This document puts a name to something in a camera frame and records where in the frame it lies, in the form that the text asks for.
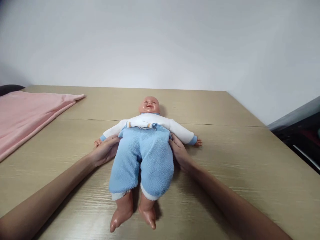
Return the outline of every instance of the doll leg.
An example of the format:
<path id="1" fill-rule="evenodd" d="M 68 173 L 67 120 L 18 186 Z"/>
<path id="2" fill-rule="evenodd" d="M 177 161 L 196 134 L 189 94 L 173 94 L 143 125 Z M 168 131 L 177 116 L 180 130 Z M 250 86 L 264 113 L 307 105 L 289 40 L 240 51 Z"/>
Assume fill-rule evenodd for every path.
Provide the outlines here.
<path id="1" fill-rule="evenodd" d="M 126 134 L 120 140 L 109 181 L 112 200 L 117 203 L 117 209 L 110 222 L 110 232 L 113 232 L 132 215 L 132 192 L 130 190 L 138 185 L 139 155 L 138 135 Z"/>
<path id="2" fill-rule="evenodd" d="M 169 137 L 170 132 L 160 126 L 156 131 L 145 130 L 140 139 L 142 194 L 139 212 L 152 229 L 156 228 L 154 202 L 169 189 L 173 176 Z"/>

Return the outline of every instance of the wooden table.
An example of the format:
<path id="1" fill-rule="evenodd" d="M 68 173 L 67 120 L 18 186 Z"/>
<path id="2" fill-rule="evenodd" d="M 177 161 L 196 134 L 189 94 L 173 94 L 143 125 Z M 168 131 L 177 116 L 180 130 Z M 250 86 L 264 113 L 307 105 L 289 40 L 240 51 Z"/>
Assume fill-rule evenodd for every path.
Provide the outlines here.
<path id="1" fill-rule="evenodd" d="M 320 176 L 224 91 L 31 86 L 27 92 L 86 94 L 0 163 L 0 216 L 49 183 L 93 148 L 121 119 L 138 114 L 147 95 L 201 137 L 193 158 L 294 239 L 319 239 Z M 114 233 L 108 191 L 112 162 L 89 176 L 42 229 L 39 239 L 237 239 L 219 210 L 186 174 L 175 171 L 159 200 L 152 231 L 138 212 Z"/>

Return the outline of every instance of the white pant cuff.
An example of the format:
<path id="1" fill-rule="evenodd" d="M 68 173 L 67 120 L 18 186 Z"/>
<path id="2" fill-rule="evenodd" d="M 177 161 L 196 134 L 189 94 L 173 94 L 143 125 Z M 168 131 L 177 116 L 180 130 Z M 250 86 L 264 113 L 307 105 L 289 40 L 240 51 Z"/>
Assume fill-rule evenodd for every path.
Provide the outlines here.
<path id="1" fill-rule="evenodd" d="M 147 191 L 144 189 L 144 187 L 142 186 L 142 183 L 140 183 L 140 187 L 141 187 L 141 191 L 143 192 L 144 196 L 149 199 L 150 201 L 155 201 L 158 199 L 158 197 L 152 196 L 149 193 L 147 193 Z"/>
<path id="2" fill-rule="evenodd" d="M 112 201 L 116 201 L 116 200 L 122 198 L 124 195 L 126 195 L 126 193 L 128 193 L 130 191 L 131 190 L 126 191 L 126 192 L 122 192 L 122 193 L 111 193 L 111 200 Z"/>

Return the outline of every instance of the dark object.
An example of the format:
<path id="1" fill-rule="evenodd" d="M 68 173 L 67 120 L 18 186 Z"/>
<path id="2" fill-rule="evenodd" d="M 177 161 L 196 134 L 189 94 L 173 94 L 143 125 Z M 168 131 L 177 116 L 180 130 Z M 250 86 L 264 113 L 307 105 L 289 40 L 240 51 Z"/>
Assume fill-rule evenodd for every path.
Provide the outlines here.
<path id="1" fill-rule="evenodd" d="M 20 85 L 4 85 L 0 87 L 0 97 L 10 93 L 10 92 L 15 92 L 15 91 L 20 91 L 21 89 L 24 89 L 24 87 Z"/>
<path id="2" fill-rule="evenodd" d="M 320 174 L 320 112 L 272 132 Z"/>

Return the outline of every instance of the blue pants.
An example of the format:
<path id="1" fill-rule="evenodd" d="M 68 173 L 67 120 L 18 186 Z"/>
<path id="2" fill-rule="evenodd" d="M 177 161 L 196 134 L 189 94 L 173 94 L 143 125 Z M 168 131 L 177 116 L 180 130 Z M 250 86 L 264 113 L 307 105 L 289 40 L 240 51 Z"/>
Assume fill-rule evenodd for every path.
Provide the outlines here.
<path id="1" fill-rule="evenodd" d="M 141 190 L 149 200 L 157 200 L 169 188 L 173 176 L 170 132 L 161 125 L 154 129 L 124 127 L 111 170 L 109 190 L 112 200 L 123 197 L 138 185 L 141 168 Z"/>

